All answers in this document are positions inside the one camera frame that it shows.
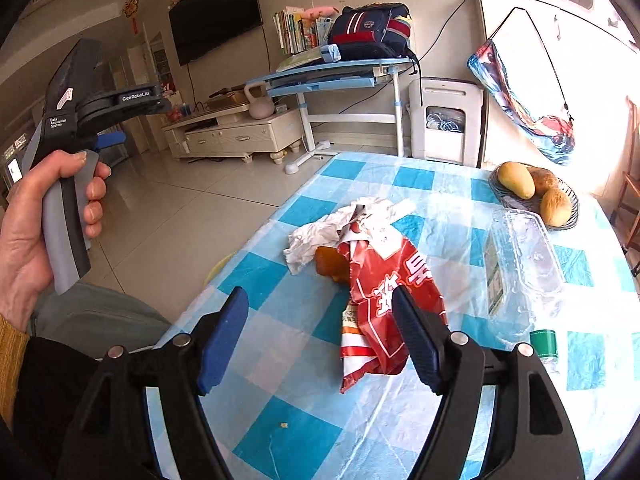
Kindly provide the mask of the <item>person's left hand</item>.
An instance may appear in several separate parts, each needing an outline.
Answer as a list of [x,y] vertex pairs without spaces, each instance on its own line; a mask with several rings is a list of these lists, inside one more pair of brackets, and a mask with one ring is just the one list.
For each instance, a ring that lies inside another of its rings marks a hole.
[[58,179],[87,165],[84,152],[55,151],[29,170],[11,192],[1,225],[1,315],[20,332],[26,330],[40,295],[53,274],[42,240],[42,201]]

